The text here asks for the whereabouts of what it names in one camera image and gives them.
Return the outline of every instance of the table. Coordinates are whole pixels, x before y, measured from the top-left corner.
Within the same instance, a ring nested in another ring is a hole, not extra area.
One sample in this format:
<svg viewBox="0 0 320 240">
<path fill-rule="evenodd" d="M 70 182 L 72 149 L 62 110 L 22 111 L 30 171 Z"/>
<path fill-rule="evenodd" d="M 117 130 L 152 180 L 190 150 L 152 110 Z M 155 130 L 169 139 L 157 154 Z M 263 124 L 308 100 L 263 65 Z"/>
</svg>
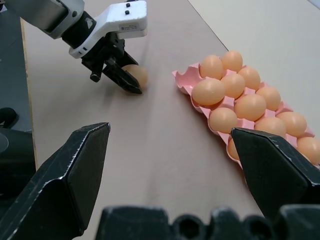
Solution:
<svg viewBox="0 0 320 240">
<path fill-rule="evenodd" d="M 96 16 L 116 2 L 87 0 L 85 10 Z M 147 3 L 148 35 L 126 41 L 126 51 L 149 71 L 143 95 L 126 94 L 106 77 L 94 83 L 64 42 L 25 26 L 38 164 L 73 130 L 111 124 L 100 191 L 79 239 L 94 239 L 101 211 L 110 205 L 162 206 L 171 222 L 183 213 L 208 222 L 221 205 L 241 217 L 260 214 L 239 166 L 171 74 L 226 48 L 187 0 Z"/>
</svg>

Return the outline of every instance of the brown egg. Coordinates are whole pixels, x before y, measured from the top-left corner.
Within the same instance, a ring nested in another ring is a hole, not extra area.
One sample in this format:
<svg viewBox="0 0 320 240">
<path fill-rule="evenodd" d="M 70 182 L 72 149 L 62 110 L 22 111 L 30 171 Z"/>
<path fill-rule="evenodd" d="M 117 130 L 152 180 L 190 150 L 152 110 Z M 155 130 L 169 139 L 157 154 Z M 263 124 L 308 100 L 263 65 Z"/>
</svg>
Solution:
<svg viewBox="0 0 320 240">
<path fill-rule="evenodd" d="M 254 126 L 254 129 L 278 135 L 283 138 L 286 137 L 286 125 L 284 121 L 275 116 L 265 117 L 264 119 L 259 120 Z"/>
<path fill-rule="evenodd" d="M 243 59 L 238 51 L 227 51 L 221 59 L 223 69 L 239 72 L 242 68 Z"/>
<path fill-rule="evenodd" d="M 242 68 L 238 74 L 240 74 L 245 80 L 245 86 L 250 89 L 258 90 L 260 86 L 260 76 L 259 73 L 252 67 Z"/>
<path fill-rule="evenodd" d="M 281 119 L 286 127 L 286 133 L 299 137 L 307 129 L 307 121 L 304 116 L 297 112 L 282 112 L 276 116 L 278 119 Z"/>
<path fill-rule="evenodd" d="M 200 75 L 201 77 L 209 77 L 212 79 L 220 80 L 224 67 L 220 58 L 216 55 L 207 56 L 200 65 Z"/>
<path fill-rule="evenodd" d="M 209 126 L 213 131 L 229 134 L 237 126 L 238 118 L 234 111 L 226 107 L 213 110 L 209 116 Z"/>
<path fill-rule="evenodd" d="M 235 160 L 239 160 L 239 155 L 237 153 L 236 145 L 235 145 L 235 142 L 234 142 L 233 139 L 231 139 L 229 144 L 228 144 L 228 153 Z"/>
<path fill-rule="evenodd" d="M 302 137 L 297 140 L 297 150 L 313 165 L 320 164 L 320 140 L 314 137 Z"/>
<path fill-rule="evenodd" d="M 225 92 L 225 85 L 220 80 L 206 77 L 194 86 L 191 96 L 196 103 L 209 106 L 220 102 Z"/>
<path fill-rule="evenodd" d="M 130 73 L 139 83 L 141 89 L 145 89 L 148 82 L 148 72 L 143 66 L 130 64 L 123 66 L 122 69 Z"/>
<path fill-rule="evenodd" d="M 246 87 L 245 79 L 237 74 L 228 74 L 221 79 L 225 86 L 225 95 L 237 99 L 244 92 Z"/>
<path fill-rule="evenodd" d="M 266 111 L 265 99 L 256 94 L 249 94 L 240 98 L 234 105 L 234 112 L 239 119 L 256 121 Z"/>
<path fill-rule="evenodd" d="M 266 109 L 275 111 L 278 109 L 281 97 L 278 90 L 272 86 L 265 86 L 256 91 L 255 94 L 260 95 L 266 102 Z"/>
</svg>

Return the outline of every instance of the pink egg carton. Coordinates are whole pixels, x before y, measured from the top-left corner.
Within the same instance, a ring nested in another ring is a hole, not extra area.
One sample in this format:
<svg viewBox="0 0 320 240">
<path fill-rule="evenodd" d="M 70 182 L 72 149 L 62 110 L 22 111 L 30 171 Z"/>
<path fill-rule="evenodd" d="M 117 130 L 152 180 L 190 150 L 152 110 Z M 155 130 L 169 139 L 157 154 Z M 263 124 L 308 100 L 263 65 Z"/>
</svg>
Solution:
<svg viewBox="0 0 320 240">
<path fill-rule="evenodd" d="M 231 110 L 234 110 L 234 106 L 235 103 L 242 97 L 249 95 L 249 94 L 255 94 L 256 91 L 254 89 L 250 89 L 248 87 L 246 87 L 242 93 L 242 95 L 240 97 L 238 97 L 237 99 L 234 99 L 232 97 L 228 97 L 225 96 L 223 98 L 223 100 L 221 100 L 219 103 L 211 105 L 211 106 L 201 106 L 198 103 L 194 102 L 193 98 L 191 97 L 191 92 L 192 89 L 194 88 L 194 86 L 199 83 L 201 80 L 203 80 L 204 78 L 200 76 L 199 73 L 199 67 L 200 67 L 200 63 L 195 63 L 190 65 L 186 72 L 184 74 L 180 74 L 178 71 L 174 71 L 172 72 L 173 76 L 175 77 L 175 82 L 179 88 L 179 90 L 190 96 L 190 100 L 191 103 L 193 105 L 193 107 L 200 113 L 203 113 L 205 115 L 205 117 L 208 119 L 208 127 L 209 126 L 209 116 L 210 113 L 212 112 L 212 110 L 217 109 L 217 108 L 229 108 Z M 235 71 L 231 71 L 231 70 L 226 70 L 223 73 L 223 76 L 229 75 L 229 74 L 234 74 L 236 73 Z M 259 89 L 268 86 L 268 84 L 266 82 L 261 82 Z M 247 119 L 243 119 L 243 118 L 238 118 L 238 127 L 240 128 L 246 128 L 246 129 L 254 129 L 255 128 L 255 124 L 266 117 L 275 117 L 280 113 L 284 113 L 284 112 L 293 112 L 293 109 L 284 101 L 281 101 L 280 106 L 278 107 L 278 109 L 276 111 L 271 111 L 271 110 L 266 110 L 263 114 L 262 117 L 260 117 L 257 121 L 249 121 Z M 219 131 L 213 131 L 211 128 L 210 130 L 216 134 L 219 135 L 222 140 L 224 141 L 224 143 L 226 144 L 226 152 L 228 154 L 228 156 L 235 162 L 237 162 L 240 166 L 241 163 L 239 160 L 234 159 L 233 157 L 230 156 L 229 152 L 228 152 L 228 144 L 229 141 L 231 139 L 230 134 L 227 133 L 223 133 L 223 132 L 219 132 Z M 314 137 L 314 133 L 309 129 L 309 127 L 306 128 L 304 134 L 302 136 L 300 136 L 300 138 L 302 137 Z M 285 139 L 295 148 L 297 148 L 297 138 L 295 136 L 291 136 L 289 134 L 286 134 Z"/>
</svg>

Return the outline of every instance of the robotic arm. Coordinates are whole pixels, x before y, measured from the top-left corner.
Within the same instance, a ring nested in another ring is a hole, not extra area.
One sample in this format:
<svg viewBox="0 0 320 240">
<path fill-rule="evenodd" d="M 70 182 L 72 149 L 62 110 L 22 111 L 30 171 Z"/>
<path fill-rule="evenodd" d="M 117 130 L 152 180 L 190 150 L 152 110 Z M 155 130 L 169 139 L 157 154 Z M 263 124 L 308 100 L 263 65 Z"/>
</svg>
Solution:
<svg viewBox="0 0 320 240">
<path fill-rule="evenodd" d="M 147 34 L 145 1 L 112 4 L 96 18 L 84 11 L 83 0 L 0 0 L 2 3 L 53 39 L 62 38 L 70 46 L 69 54 L 81 58 L 91 70 L 94 82 L 103 73 L 125 91 L 142 93 L 137 79 L 122 67 L 138 65 L 125 51 L 124 39 Z"/>
</svg>

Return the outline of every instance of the egg tray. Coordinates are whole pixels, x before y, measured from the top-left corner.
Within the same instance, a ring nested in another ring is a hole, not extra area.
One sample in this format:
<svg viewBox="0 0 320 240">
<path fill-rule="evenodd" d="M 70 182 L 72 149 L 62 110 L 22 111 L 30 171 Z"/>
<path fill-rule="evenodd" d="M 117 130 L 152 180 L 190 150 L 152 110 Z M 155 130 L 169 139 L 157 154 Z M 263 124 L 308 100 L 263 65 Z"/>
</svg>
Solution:
<svg viewBox="0 0 320 240">
<path fill-rule="evenodd" d="M 229 141 L 231 139 L 230 134 L 228 133 L 223 133 L 223 132 L 219 132 L 219 131 L 213 131 L 210 128 L 209 125 L 209 116 L 210 113 L 217 109 L 217 108 L 229 108 L 232 111 L 234 110 L 234 106 L 235 103 L 242 97 L 249 95 L 249 94 L 255 94 L 256 91 L 254 89 L 245 87 L 242 95 L 240 97 L 238 97 L 237 99 L 234 99 L 232 97 L 228 97 L 225 96 L 220 102 L 214 104 L 214 105 L 210 105 L 210 106 L 201 106 L 198 103 L 196 103 L 193 98 L 191 97 L 191 92 L 193 87 L 199 83 L 201 80 L 204 80 L 203 77 L 200 76 L 200 72 L 199 72 L 199 67 L 200 67 L 200 63 L 195 63 L 190 65 L 186 72 L 183 74 L 180 74 L 178 71 L 174 71 L 172 72 L 174 78 L 175 78 L 175 82 L 179 88 L 179 90 L 190 96 L 190 100 L 191 103 L 193 105 L 193 107 L 200 113 L 203 113 L 205 115 L 205 117 L 208 119 L 208 127 L 209 129 L 216 135 L 219 135 L 222 140 L 224 141 L 224 143 L 226 144 L 226 153 L 228 154 L 228 156 L 235 162 L 237 162 L 240 167 L 241 167 L 241 163 L 239 160 L 234 159 L 233 157 L 231 157 L 231 155 L 228 152 L 228 144 Z M 231 71 L 231 70 L 226 70 L 223 73 L 223 76 L 229 75 L 229 74 L 236 74 L 235 71 Z M 266 82 L 261 82 L 259 89 L 263 88 L 263 87 L 267 87 L 268 84 Z M 278 109 L 276 111 L 271 111 L 266 109 L 264 114 L 257 120 L 257 121 L 250 121 L 244 118 L 238 118 L 237 119 L 237 126 L 240 128 L 245 128 L 245 129 L 254 129 L 255 128 L 255 124 L 266 117 L 276 117 L 278 114 L 280 113 L 284 113 L 284 112 L 293 112 L 293 109 L 284 101 L 281 101 Z M 309 127 L 306 128 L 304 134 L 302 134 L 299 138 L 303 138 L 303 137 L 314 137 L 314 133 L 309 129 Z M 297 138 L 295 136 L 291 136 L 289 134 L 285 135 L 285 139 L 295 148 L 297 148 Z"/>
</svg>

